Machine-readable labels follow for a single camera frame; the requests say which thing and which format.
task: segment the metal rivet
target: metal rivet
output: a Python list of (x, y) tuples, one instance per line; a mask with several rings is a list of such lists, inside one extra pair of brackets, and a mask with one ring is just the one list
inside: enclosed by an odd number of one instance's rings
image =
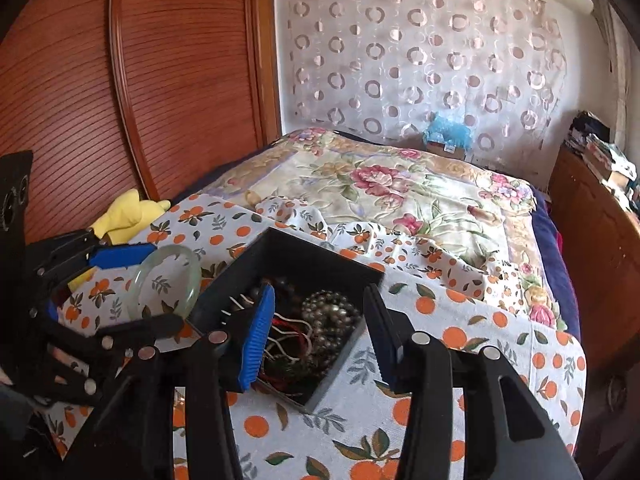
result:
[(102, 348), (111, 350), (113, 348), (113, 337), (106, 335), (102, 338)]
[(156, 355), (156, 349), (152, 346), (143, 346), (140, 350), (138, 350), (138, 357), (143, 361), (151, 359), (154, 355)]
[(491, 359), (492, 361), (500, 359), (500, 351), (495, 346), (485, 346), (482, 349), (482, 353), (484, 354), (484, 357)]
[(87, 395), (93, 395), (98, 389), (98, 386), (95, 384), (93, 379), (87, 379), (84, 382), (84, 390)]
[(428, 345), (431, 342), (431, 338), (426, 332), (414, 332), (411, 335), (411, 341), (417, 345)]
[(208, 339), (210, 343), (219, 345), (220, 343), (225, 342), (227, 337), (226, 332), (223, 332), (222, 330), (215, 330), (209, 333)]

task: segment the yellow stuffed animal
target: yellow stuffed animal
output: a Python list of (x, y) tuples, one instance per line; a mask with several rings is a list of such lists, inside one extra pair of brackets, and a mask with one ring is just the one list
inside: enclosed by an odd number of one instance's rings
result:
[[(98, 218), (91, 228), (100, 239), (108, 235), (113, 245), (126, 244), (170, 207), (171, 203), (168, 200), (140, 200), (138, 190), (129, 189), (111, 203), (106, 213)], [(95, 269), (88, 270), (69, 282), (71, 292), (75, 292), (80, 285), (90, 280), (94, 273)]]

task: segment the bedspread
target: bedspread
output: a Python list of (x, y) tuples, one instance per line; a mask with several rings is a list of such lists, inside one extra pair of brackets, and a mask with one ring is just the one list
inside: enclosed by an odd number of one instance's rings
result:
[[(261, 205), (268, 207), (277, 198), (269, 201)], [(297, 209), (295, 218), (304, 210), (311, 215), (319, 214), (303, 204), (306, 203), (284, 206)], [(569, 452), (573, 450), (582, 413), (586, 366), (579, 343), (565, 332), (556, 332), (463, 294), (452, 295), (444, 286), (433, 286), (427, 277), (375, 262), (349, 248), (354, 235), (346, 237), (334, 230), (330, 243), (318, 236), (328, 234), (322, 229), (324, 226), (315, 225), (320, 228), (315, 235), (305, 233), (269, 219), (266, 213), (259, 215), (208, 194), (195, 194), (175, 205), (133, 242), (148, 241), (158, 246), (177, 243), (191, 248), (200, 259), (202, 286), (206, 286), (226, 263), (270, 226), (382, 268), (385, 275), (380, 291), (386, 305), (405, 312), (416, 329), (440, 338), (450, 348), (471, 352), (478, 352), (488, 344), (501, 348), (546, 409)], [(396, 234), (380, 230), (376, 235), (384, 240), (383, 252), (390, 245), (400, 246), (393, 243)], [(420, 238), (403, 235), (402, 247), (415, 247), (419, 241)], [(65, 303), (60, 321), (89, 334), (99, 326), (127, 320), (122, 299), (135, 270), (134, 267), (99, 270), (90, 283)], [(165, 260), (143, 287), (141, 313), (160, 314), (174, 308), (180, 301), (186, 278), (180, 262), (173, 258)], [(167, 350), (188, 345), (193, 339), (192, 331), (185, 325), (175, 338), (159, 341), (157, 345)], [(174, 405), (174, 463), (178, 480), (188, 477), (183, 394), (177, 391)], [(239, 396), (228, 394), (228, 403), (245, 479), (295, 479), (308, 474), (324, 480), (382, 480), (394, 477), (410, 400), (408, 396), (393, 395), (381, 382), (371, 341), (365, 332), (314, 413), (303, 415), (257, 390)], [(465, 455), (462, 391), (455, 392), (452, 408), (450, 477), (457, 479), (462, 478)], [(86, 407), (66, 404), (57, 404), (50, 410), (49, 423), (62, 454), (89, 412)]]
[[(478, 269), (484, 277), (477, 279), (484, 282), (488, 274), (502, 274), (495, 272), (496, 265), (490, 272), (491, 262), (515, 264), (518, 288), (501, 284), (498, 290), (484, 283), (476, 298), (484, 300), (489, 290), (486, 300), (495, 306), (524, 311), (552, 328), (566, 328), (546, 283), (532, 228), (536, 203), (523, 180), (431, 153), (375, 146), (308, 128), (284, 137), (203, 191), (249, 208), (270, 196), (299, 199), (318, 209), (325, 224), (364, 221), (426, 238)], [(290, 219), (290, 212), (282, 208), (267, 215)], [(375, 251), (367, 253), (373, 256)], [(407, 263), (385, 256), (393, 260), (385, 263), (407, 270)], [(434, 271), (430, 265), (419, 270), (424, 276)], [(460, 290), (456, 283), (462, 288), (468, 282), (454, 279), (445, 285)]]

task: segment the wooden cabinet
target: wooden cabinet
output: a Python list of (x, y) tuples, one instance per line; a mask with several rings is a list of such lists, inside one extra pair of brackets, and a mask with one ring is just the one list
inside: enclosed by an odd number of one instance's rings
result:
[(640, 334), (640, 222), (565, 148), (549, 195), (578, 299), (582, 346), (591, 372), (603, 371)]

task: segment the open box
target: open box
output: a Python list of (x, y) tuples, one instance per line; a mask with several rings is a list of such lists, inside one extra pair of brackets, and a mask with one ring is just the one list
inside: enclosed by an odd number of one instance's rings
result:
[[(232, 310), (230, 298), (238, 298), (240, 294), (246, 293), (265, 276), (286, 277), (294, 285), (296, 294), (302, 298), (318, 290), (340, 292), (362, 313), (362, 293), (365, 286), (370, 283), (379, 285), (383, 273), (283, 230), (268, 228), (200, 294), (188, 321), (200, 333), (219, 329), (224, 316), (222, 311)], [(281, 311), (277, 300), (276, 312), (290, 316), (288, 308)], [(270, 384), (259, 380), (260, 383), (302, 412), (313, 412), (363, 330), (364, 319), (354, 327), (324, 378), (310, 384), (305, 394), (298, 398), (300, 402), (284, 396)]]

